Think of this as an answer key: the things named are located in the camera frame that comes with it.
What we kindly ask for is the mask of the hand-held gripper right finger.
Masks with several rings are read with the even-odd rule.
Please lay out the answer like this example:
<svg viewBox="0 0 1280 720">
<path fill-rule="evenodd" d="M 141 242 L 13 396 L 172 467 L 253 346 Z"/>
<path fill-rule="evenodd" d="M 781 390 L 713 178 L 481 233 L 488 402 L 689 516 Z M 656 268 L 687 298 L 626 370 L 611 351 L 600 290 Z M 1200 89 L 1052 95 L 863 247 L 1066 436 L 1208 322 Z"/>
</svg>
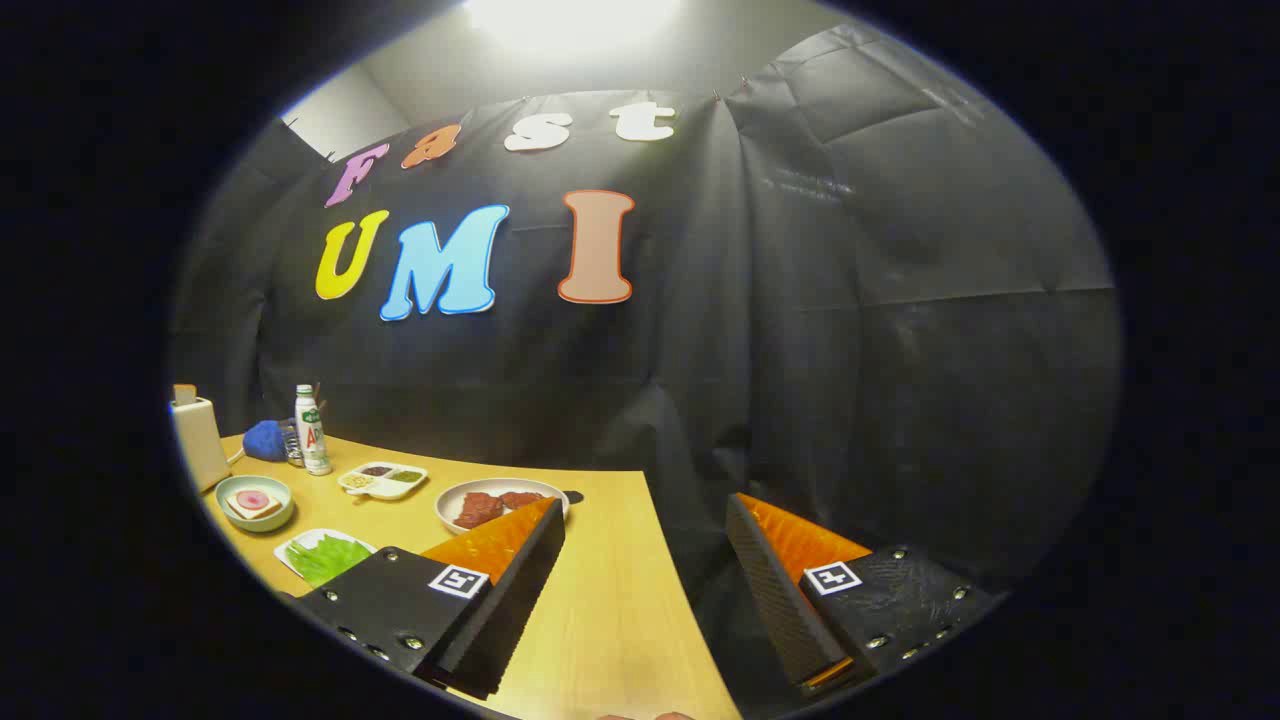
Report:
<svg viewBox="0 0 1280 720">
<path fill-rule="evenodd" d="M 724 527 L 788 683 L 806 696 L 916 664 L 1001 594 L 911 544 L 865 547 L 745 493 Z"/>
</svg>

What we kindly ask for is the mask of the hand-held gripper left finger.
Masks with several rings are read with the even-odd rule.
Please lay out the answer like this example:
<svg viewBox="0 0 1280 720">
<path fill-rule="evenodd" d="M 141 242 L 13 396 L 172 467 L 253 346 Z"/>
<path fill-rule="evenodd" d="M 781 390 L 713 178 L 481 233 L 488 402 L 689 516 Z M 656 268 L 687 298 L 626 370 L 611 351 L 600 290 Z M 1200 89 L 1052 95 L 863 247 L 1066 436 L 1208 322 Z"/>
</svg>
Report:
<svg viewBox="0 0 1280 720">
<path fill-rule="evenodd" d="M 564 543 L 545 497 L 411 553 L 387 546 L 296 607 L 375 661 L 479 700 L 498 692 Z"/>
</svg>

